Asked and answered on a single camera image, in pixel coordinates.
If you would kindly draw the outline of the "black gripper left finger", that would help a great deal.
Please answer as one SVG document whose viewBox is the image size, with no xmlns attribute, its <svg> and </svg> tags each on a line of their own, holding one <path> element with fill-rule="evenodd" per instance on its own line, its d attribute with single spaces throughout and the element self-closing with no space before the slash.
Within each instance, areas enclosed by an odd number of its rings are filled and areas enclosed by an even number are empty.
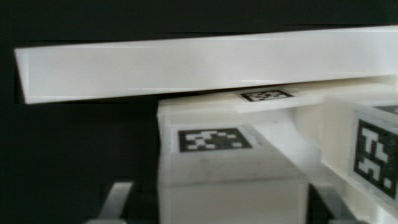
<svg viewBox="0 0 398 224">
<path fill-rule="evenodd" d="M 154 196 L 133 181 L 112 184 L 94 224 L 156 224 Z"/>
</svg>

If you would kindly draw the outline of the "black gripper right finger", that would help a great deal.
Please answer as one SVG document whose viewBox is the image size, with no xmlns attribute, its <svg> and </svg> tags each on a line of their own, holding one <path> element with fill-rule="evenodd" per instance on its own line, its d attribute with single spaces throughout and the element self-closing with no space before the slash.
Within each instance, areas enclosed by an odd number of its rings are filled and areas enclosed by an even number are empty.
<svg viewBox="0 0 398 224">
<path fill-rule="evenodd" d="M 330 187 L 309 187 L 305 224 L 355 224 L 355 216 Z"/>
</svg>

